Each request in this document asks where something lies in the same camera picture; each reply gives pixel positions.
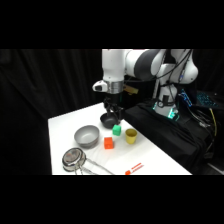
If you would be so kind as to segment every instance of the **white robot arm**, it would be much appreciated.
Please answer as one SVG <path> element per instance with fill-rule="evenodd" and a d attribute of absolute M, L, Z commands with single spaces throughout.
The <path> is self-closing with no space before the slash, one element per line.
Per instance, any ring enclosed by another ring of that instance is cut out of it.
<path fill-rule="evenodd" d="M 164 58 L 167 49 L 103 49 L 103 80 L 93 86 L 93 90 L 106 93 L 107 111 L 111 108 L 118 108 L 120 94 L 123 92 L 124 76 L 129 75 L 143 81 L 152 80 L 156 76 L 160 79 L 160 97 L 155 105 L 155 111 L 163 116 L 168 116 L 170 111 L 174 113 L 176 89 L 172 84 L 167 86 L 167 82 L 189 84 L 193 82 L 198 75 L 198 70 L 192 61 L 192 52 L 190 57 L 186 57 L 190 49 L 173 49 L 172 57 L 176 64 L 164 64 Z"/>
<path fill-rule="evenodd" d="M 103 49 L 103 80 L 93 90 L 118 94 L 123 92 L 124 76 L 146 81 L 157 75 L 166 49 Z"/>

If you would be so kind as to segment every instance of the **green block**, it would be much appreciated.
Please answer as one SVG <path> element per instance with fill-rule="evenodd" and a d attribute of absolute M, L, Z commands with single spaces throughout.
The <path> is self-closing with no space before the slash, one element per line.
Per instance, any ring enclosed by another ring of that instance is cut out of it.
<path fill-rule="evenodd" d="M 113 127 L 113 135 L 120 136 L 121 135 L 121 126 L 114 125 Z"/>

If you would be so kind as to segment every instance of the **metal strainer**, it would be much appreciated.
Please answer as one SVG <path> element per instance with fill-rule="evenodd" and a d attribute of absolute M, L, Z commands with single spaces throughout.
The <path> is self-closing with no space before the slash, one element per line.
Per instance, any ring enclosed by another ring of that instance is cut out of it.
<path fill-rule="evenodd" d="M 111 173 L 109 170 L 107 170 L 106 168 L 100 166 L 99 164 L 93 162 L 90 159 L 87 159 L 86 154 L 81 149 L 78 149 L 78 148 L 70 149 L 69 151 L 67 151 L 65 153 L 65 155 L 63 156 L 62 164 L 63 164 L 64 169 L 67 172 L 75 171 L 76 175 L 77 175 L 76 170 L 78 170 L 78 169 L 81 170 L 81 173 L 82 173 L 82 171 L 84 171 L 91 175 L 98 175 L 98 174 L 95 174 L 92 171 L 86 169 L 85 167 L 83 167 L 83 165 L 85 164 L 86 161 L 92 163 L 95 166 L 100 167 L 101 169 L 107 171 L 111 175 L 115 175 L 115 174 Z"/>

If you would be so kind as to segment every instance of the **strainer handle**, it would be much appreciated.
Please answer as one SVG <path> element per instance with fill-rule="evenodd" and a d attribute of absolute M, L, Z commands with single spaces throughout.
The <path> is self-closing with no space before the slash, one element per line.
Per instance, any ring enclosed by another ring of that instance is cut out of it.
<path fill-rule="evenodd" d="M 92 160 L 90 160 L 90 159 L 86 159 L 88 162 L 90 162 L 90 163 L 92 163 L 93 165 L 95 165 L 95 166 L 98 166 L 98 167 L 100 167 L 101 169 L 103 169 L 103 170 L 105 170 L 105 171 L 107 171 L 108 173 L 110 173 L 111 175 L 114 175 L 115 176 L 115 174 L 113 174 L 113 173 L 111 173 L 109 170 L 107 170 L 106 168 L 104 168 L 104 167 L 102 167 L 102 166 L 100 166 L 99 164 L 97 164 L 96 162 L 93 162 Z"/>
<path fill-rule="evenodd" d="M 85 171 L 86 173 L 90 174 L 90 175 L 95 175 L 95 176 L 98 176 L 98 174 L 96 173 L 93 173 L 92 171 L 86 169 L 84 166 L 82 166 L 82 170 Z"/>

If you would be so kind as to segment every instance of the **green light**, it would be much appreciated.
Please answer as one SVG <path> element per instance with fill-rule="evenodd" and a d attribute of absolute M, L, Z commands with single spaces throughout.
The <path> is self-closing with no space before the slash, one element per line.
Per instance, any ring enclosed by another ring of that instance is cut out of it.
<path fill-rule="evenodd" d="M 155 103 L 155 105 L 154 105 L 154 107 L 153 107 L 153 110 L 155 110 L 155 109 L 156 109 L 156 106 L 157 106 L 157 103 Z"/>
<path fill-rule="evenodd" d="M 170 110 L 168 118 L 173 119 L 175 117 L 175 113 L 173 112 L 173 108 Z"/>

